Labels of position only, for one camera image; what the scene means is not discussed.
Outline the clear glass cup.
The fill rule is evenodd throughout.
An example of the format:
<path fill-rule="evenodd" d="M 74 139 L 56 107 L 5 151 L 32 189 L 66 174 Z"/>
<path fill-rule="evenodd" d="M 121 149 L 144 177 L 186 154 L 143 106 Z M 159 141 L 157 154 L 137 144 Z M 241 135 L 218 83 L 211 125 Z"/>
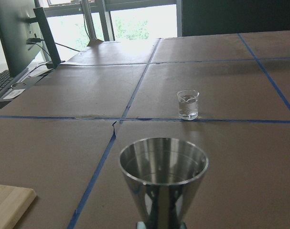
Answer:
<path fill-rule="evenodd" d="M 181 90 L 177 93 L 179 117 L 183 120 L 194 120 L 198 117 L 199 92 L 195 89 Z"/>

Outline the steel jigger measuring cup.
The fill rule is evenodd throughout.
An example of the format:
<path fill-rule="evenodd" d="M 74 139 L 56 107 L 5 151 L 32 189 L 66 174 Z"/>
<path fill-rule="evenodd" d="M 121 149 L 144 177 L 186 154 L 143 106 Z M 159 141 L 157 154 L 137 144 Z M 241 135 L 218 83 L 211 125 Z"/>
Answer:
<path fill-rule="evenodd" d="M 185 215 L 209 166 L 207 154 L 176 138 L 146 138 L 118 162 L 142 220 L 138 229 L 185 229 Z"/>

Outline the black monitor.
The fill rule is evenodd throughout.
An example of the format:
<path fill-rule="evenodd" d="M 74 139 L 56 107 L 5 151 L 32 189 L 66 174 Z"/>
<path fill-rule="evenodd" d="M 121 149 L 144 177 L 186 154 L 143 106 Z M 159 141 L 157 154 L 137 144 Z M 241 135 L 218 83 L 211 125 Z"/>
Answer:
<path fill-rule="evenodd" d="M 11 77 L 21 75 L 44 40 L 52 68 L 61 59 L 43 7 L 38 0 L 0 0 L 0 41 Z"/>

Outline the black keyboard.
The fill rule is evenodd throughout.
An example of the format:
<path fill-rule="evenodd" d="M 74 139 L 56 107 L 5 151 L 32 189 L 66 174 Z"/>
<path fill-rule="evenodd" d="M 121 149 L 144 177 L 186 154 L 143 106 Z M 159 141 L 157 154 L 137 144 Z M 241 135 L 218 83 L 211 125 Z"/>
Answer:
<path fill-rule="evenodd" d="M 9 70 L 4 70 L 0 72 L 0 98 L 11 88 L 11 86 L 21 79 L 25 73 L 28 71 L 28 67 L 22 70 L 21 73 L 12 77 Z"/>

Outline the bamboo cutting board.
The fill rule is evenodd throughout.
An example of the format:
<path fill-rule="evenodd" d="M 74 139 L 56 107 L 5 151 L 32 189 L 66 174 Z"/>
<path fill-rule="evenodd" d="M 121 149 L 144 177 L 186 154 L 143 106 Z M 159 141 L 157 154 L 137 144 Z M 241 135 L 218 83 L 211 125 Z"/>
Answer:
<path fill-rule="evenodd" d="M 36 196 L 31 188 L 0 185 L 0 229 L 14 228 Z"/>

